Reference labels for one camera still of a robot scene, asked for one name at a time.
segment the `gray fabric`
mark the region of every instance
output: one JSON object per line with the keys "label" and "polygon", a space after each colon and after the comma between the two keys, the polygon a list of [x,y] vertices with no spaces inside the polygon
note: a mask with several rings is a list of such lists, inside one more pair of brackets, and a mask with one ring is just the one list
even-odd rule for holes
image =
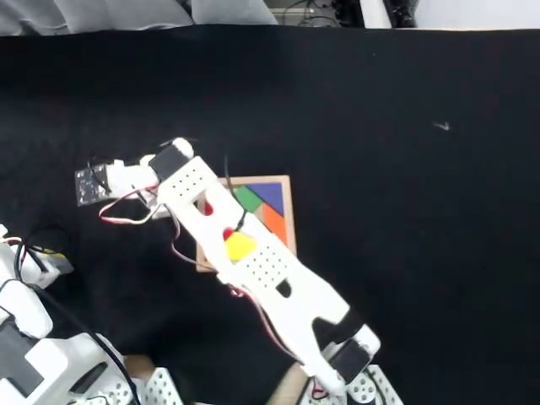
{"label": "gray fabric", "polygon": [[277,24],[262,0],[192,0],[197,24]]}
{"label": "gray fabric", "polygon": [[0,35],[57,35],[196,24],[276,24],[263,0],[0,0]]}

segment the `white wall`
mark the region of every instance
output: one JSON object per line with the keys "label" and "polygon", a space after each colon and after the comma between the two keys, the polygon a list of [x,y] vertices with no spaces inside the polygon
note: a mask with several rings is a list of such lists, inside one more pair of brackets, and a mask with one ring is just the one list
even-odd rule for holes
{"label": "white wall", "polygon": [[418,0],[419,28],[540,28],[540,0]]}

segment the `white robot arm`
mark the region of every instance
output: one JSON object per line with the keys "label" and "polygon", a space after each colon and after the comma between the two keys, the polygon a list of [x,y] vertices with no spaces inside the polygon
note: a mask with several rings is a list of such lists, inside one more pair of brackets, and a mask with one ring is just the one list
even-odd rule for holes
{"label": "white robot arm", "polygon": [[15,277],[14,259],[14,247],[0,243],[1,404],[128,405],[135,403],[133,385],[138,391],[137,403],[155,404],[159,390],[149,388],[163,381],[170,388],[170,398],[182,404],[165,369],[157,369],[148,384],[140,380],[128,383],[110,354],[120,363],[123,357],[101,335],[99,340],[110,354],[87,333],[69,339],[48,338],[52,320],[40,296],[28,285],[45,288],[73,268],[58,255],[32,252],[21,267],[22,283]]}
{"label": "white robot arm", "polygon": [[[138,169],[145,173],[142,180],[131,175],[133,169],[128,172],[125,168],[123,173],[119,169],[122,164],[118,162],[105,166],[101,180],[118,184],[120,176],[131,189],[155,185],[152,192],[140,195],[151,212],[156,217],[171,215],[202,247],[217,278],[262,307],[286,350],[302,364],[305,373],[333,396],[358,396],[354,382],[380,348],[378,337],[330,284],[305,267],[276,235],[244,210],[203,159],[194,156],[185,139],[177,138],[152,159],[146,157]],[[81,171],[76,177],[79,203],[110,197],[100,196],[102,187],[95,186],[88,172]],[[116,197],[120,194],[114,187],[111,192]],[[209,215],[196,206],[201,194],[212,207]],[[224,232],[231,231],[241,233],[251,244],[243,257],[234,260],[224,241]],[[316,336],[315,320],[332,325],[334,332],[326,339]]]}

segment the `orange tangram piece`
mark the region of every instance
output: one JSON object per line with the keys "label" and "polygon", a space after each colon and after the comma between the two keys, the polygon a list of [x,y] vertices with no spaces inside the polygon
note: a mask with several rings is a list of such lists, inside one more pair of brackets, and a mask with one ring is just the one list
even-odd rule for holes
{"label": "orange tangram piece", "polygon": [[272,207],[264,203],[262,205],[262,217],[264,224],[287,245],[287,226],[285,218],[279,215]]}

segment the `black cloth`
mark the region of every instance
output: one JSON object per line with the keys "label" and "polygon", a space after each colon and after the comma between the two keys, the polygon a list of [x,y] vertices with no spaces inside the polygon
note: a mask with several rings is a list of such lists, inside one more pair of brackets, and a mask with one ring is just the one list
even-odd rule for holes
{"label": "black cloth", "polygon": [[405,403],[536,403],[539,41],[224,26],[1,39],[0,218],[70,230],[77,272],[51,292],[123,353],[150,353],[198,400],[263,403],[290,361],[250,305],[170,254],[169,221],[76,207],[89,157],[192,138],[220,175],[227,153],[232,176],[291,176],[300,259],[378,333]]}

